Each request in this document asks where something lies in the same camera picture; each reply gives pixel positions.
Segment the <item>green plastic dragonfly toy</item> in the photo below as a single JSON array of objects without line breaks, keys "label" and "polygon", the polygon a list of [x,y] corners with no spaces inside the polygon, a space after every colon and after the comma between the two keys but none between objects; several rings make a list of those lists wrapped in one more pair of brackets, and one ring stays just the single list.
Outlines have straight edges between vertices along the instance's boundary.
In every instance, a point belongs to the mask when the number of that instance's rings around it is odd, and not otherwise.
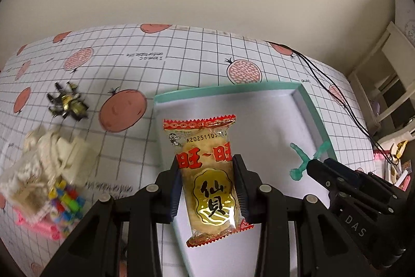
[{"label": "green plastic dragonfly toy", "polygon": [[326,151],[331,147],[329,141],[324,141],[321,146],[319,146],[314,153],[313,157],[310,158],[300,147],[294,143],[290,143],[290,147],[297,153],[297,155],[302,160],[301,165],[298,168],[293,168],[290,170],[290,177],[294,181],[299,181],[302,178],[303,172],[307,169],[307,165],[311,160],[317,160],[326,153]]}]

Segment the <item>cream square hair claw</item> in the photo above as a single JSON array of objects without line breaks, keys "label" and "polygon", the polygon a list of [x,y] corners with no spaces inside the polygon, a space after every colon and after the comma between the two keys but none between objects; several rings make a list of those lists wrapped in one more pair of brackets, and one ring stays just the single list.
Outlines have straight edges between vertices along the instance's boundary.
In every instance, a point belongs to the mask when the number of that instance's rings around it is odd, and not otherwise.
[{"label": "cream square hair claw", "polygon": [[50,151],[56,176],[83,187],[96,164],[97,152],[83,138],[75,137],[69,142],[56,134],[51,137]]}]

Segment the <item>yellow rice cracker packet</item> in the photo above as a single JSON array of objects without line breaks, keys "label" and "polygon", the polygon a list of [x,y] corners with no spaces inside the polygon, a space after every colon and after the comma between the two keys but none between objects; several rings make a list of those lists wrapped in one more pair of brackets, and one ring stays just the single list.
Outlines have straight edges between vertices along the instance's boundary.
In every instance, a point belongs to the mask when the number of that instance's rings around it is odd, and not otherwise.
[{"label": "yellow rice cracker packet", "polygon": [[228,129],[234,114],[174,120],[163,129],[175,148],[192,236],[188,247],[199,247],[253,228],[243,217],[233,177]]}]

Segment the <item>pomegranate print grid bedsheet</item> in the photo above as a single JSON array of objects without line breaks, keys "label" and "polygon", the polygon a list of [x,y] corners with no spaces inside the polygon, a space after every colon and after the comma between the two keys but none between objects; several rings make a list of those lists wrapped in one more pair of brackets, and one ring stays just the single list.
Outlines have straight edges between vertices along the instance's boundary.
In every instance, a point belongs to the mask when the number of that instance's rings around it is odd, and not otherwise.
[{"label": "pomegranate print grid bedsheet", "polygon": [[164,119],[235,114],[231,147],[286,195],[328,193],[289,172],[329,139],[354,170],[375,169],[362,114],[345,76],[273,44],[179,25],[116,25],[65,32],[22,46],[1,70],[1,168],[42,126],[96,151],[84,184],[94,202],[123,198],[155,181],[175,154]]}]

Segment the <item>pink hair clip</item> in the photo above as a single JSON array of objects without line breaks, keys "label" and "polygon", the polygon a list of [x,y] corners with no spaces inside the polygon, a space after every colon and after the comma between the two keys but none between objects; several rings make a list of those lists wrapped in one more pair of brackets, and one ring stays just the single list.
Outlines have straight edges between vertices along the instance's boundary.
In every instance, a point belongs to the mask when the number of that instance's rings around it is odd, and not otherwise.
[{"label": "pink hair clip", "polygon": [[61,239],[60,230],[52,221],[42,219],[35,224],[30,224],[16,207],[13,207],[13,210],[17,216],[16,224],[18,226],[22,226],[31,232],[42,235],[43,237],[51,240],[57,241]]}]

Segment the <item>teal shallow cardboard tray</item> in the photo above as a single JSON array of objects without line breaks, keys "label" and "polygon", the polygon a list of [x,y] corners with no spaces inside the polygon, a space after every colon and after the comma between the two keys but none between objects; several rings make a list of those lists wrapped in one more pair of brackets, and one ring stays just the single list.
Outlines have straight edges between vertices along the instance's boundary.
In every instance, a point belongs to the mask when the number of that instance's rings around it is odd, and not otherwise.
[{"label": "teal shallow cardboard tray", "polygon": [[[303,198],[313,194],[329,205],[328,191],[304,174],[291,179],[289,172],[302,160],[290,147],[296,144],[309,157],[328,133],[304,86],[291,82],[261,82],[211,86],[159,94],[154,98],[155,126],[162,167],[172,164],[175,149],[163,130],[164,119],[190,120],[234,114],[229,128],[231,152],[240,154],[246,167],[262,182],[282,194]],[[200,247],[186,245],[191,235],[186,203],[180,201],[172,225],[190,276],[253,276],[261,226],[227,236]]]}]

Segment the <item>white wooden shelf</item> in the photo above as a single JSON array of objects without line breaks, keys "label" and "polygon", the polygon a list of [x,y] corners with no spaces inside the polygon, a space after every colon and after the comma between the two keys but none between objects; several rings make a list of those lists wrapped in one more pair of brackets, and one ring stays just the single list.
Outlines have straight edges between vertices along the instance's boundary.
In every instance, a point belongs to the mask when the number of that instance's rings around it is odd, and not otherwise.
[{"label": "white wooden shelf", "polygon": [[395,16],[348,75],[369,133],[414,100],[414,1],[394,0]]}]

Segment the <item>clutter pile on floor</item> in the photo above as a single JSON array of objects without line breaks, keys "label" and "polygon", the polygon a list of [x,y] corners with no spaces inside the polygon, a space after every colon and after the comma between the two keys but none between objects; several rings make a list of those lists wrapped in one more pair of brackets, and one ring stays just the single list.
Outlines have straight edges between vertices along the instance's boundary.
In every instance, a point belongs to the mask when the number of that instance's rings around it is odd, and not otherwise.
[{"label": "clutter pile on floor", "polygon": [[414,176],[414,139],[394,138],[383,144],[384,151],[374,149],[374,173],[408,191]]}]

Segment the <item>black gold robot toy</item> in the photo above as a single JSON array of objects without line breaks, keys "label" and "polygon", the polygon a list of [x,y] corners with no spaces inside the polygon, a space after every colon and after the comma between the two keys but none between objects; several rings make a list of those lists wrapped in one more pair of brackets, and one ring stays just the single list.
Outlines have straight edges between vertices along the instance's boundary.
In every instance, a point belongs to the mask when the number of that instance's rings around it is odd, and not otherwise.
[{"label": "black gold robot toy", "polygon": [[62,119],[72,117],[75,121],[81,121],[88,118],[89,106],[82,99],[78,86],[72,82],[67,82],[63,87],[60,83],[55,83],[58,95],[54,96],[47,93],[46,97],[50,102],[48,110],[53,117],[61,116]]}]

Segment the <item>cream lace scrunchie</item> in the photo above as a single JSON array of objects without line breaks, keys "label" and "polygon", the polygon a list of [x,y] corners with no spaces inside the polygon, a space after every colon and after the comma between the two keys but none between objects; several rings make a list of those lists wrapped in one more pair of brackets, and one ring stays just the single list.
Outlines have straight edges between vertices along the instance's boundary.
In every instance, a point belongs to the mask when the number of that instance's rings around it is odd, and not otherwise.
[{"label": "cream lace scrunchie", "polygon": [[50,213],[49,192],[60,166],[56,148],[59,138],[59,133],[42,125],[29,131],[21,157],[2,172],[1,194],[29,224]]}]

